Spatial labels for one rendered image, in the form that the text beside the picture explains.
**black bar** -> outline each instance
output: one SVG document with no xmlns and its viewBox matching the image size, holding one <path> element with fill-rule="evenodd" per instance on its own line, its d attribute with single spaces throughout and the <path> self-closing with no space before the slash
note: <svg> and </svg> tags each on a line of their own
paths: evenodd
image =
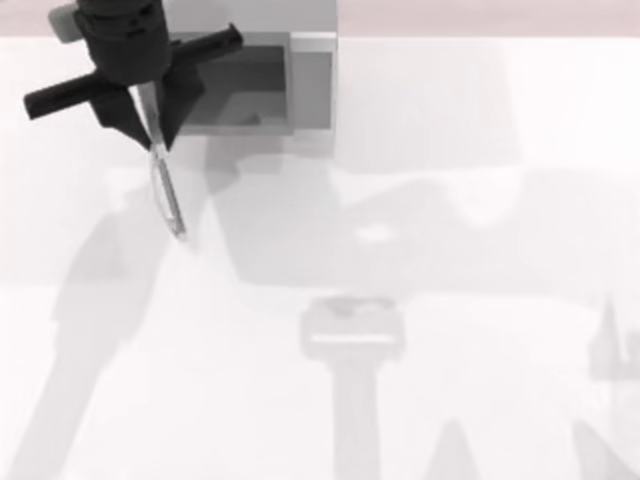
<svg viewBox="0 0 640 480">
<path fill-rule="evenodd" d="M 195 66 L 223 57 L 240 50 L 243 42 L 244 39 L 240 32 L 233 25 L 229 25 L 228 29 L 221 32 L 175 45 L 173 46 L 171 69 Z M 29 118 L 34 120 L 122 88 L 124 87 L 111 83 L 99 73 L 94 72 L 29 93 L 24 97 L 24 105 Z"/>
</svg>

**white surface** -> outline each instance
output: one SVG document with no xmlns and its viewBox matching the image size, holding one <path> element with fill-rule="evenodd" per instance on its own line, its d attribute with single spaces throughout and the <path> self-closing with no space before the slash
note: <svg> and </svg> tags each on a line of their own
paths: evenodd
<svg viewBox="0 0 640 480">
<path fill-rule="evenodd" d="M 0 63 L 0 471 L 20 452 L 15 478 L 50 478 L 86 391 L 62 478 L 333 478 L 331 376 L 299 330 L 368 294 L 407 336 L 378 374 L 383 478 L 443 479 L 456 418 L 477 478 L 609 479 L 580 420 L 640 468 L 639 387 L 587 355 L 608 297 L 623 338 L 640 326 L 640 44 L 344 40 L 334 151 L 181 139 L 186 246 L 144 152 L 87 107 L 22 111 L 88 69 L 81 48 L 3 40 Z"/>
</svg>

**beige floor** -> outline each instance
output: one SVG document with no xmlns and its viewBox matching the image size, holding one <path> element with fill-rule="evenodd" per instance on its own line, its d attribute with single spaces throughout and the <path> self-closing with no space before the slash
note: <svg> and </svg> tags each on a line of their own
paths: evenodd
<svg viewBox="0 0 640 480">
<path fill-rule="evenodd" d="M 0 35 L 50 35 L 46 14 L 61 3 L 0 0 Z M 627 36 L 638 16 L 631 0 L 340 0 L 340 34 Z"/>
</svg>

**white table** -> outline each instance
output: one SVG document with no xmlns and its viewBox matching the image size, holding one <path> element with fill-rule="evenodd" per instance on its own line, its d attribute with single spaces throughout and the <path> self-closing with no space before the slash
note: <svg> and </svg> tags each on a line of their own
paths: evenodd
<svg viewBox="0 0 640 480">
<path fill-rule="evenodd" d="M 640 386 L 588 355 L 607 302 L 640 327 L 637 41 L 343 40 L 333 146 L 180 139 L 186 245 L 88 107 L 27 120 L 81 45 L 5 39 L 0 64 L 7 479 L 328 480 L 335 430 L 364 480 L 376 428 L 384 479 L 640 471 Z M 367 296 L 406 336 L 377 395 L 301 346 L 326 299 Z"/>
</svg>

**silver object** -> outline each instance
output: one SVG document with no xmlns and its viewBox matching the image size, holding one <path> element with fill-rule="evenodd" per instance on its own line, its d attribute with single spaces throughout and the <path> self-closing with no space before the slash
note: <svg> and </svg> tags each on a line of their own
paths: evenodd
<svg viewBox="0 0 640 480">
<path fill-rule="evenodd" d="M 155 84 L 151 82 L 140 85 L 138 93 L 142 114 L 151 138 L 151 181 L 153 192 L 160 213 L 171 233 L 182 240 L 186 236 L 186 227 L 167 165 L 169 151 L 160 128 L 160 113 Z"/>
</svg>

